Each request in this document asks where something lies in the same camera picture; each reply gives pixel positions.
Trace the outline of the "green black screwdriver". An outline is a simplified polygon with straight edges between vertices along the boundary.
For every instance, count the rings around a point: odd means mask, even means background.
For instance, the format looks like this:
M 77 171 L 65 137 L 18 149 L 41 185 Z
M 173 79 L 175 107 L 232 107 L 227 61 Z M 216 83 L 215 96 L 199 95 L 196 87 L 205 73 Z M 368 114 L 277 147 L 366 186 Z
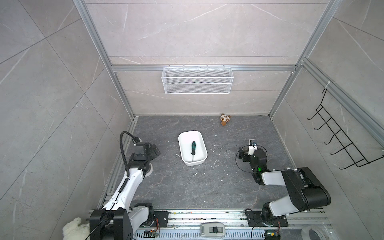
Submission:
M 195 154 L 196 154 L 196 142 L 193 141 L 192 142 L 192 152 L 191 152 L 191 155 L 192 155 L 192 162 L 194 162 L 194 157 L 195 157 Z

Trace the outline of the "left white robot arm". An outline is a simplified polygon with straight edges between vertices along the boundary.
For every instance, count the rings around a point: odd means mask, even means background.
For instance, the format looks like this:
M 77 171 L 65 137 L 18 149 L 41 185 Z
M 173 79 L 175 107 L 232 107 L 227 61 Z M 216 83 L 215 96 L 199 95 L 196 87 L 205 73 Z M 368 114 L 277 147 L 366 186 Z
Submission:
M 123 155 L 124 177 L 111 199 L 91 214 L 87 240 L 132 240 L 139 227 L 156 222 L 151 203 L 130 206 L 139 185 L 153 171 L 151 161 L 160 154 L 156 145 L 138 142 L 128 161 Z

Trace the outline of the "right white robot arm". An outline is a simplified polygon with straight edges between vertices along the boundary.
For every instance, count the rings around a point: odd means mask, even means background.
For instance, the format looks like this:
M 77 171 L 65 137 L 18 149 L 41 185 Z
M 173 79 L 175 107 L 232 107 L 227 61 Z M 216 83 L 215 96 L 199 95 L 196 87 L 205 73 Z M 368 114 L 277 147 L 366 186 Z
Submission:
M 257 211 L 245 210 L 252 226 L 263 224 L 267 227 L 281 224 L 287 215 L 322 208 L 331 204 L 331 196 L 326 188 L 308 167 L 285 170 L 269 170 L 268 152 L 256 140 L 240 147 L 235 160 L 249 163 L 254 181 L 260 186 L 283 186 L 288 195 L 265 203 L 256 217 Z

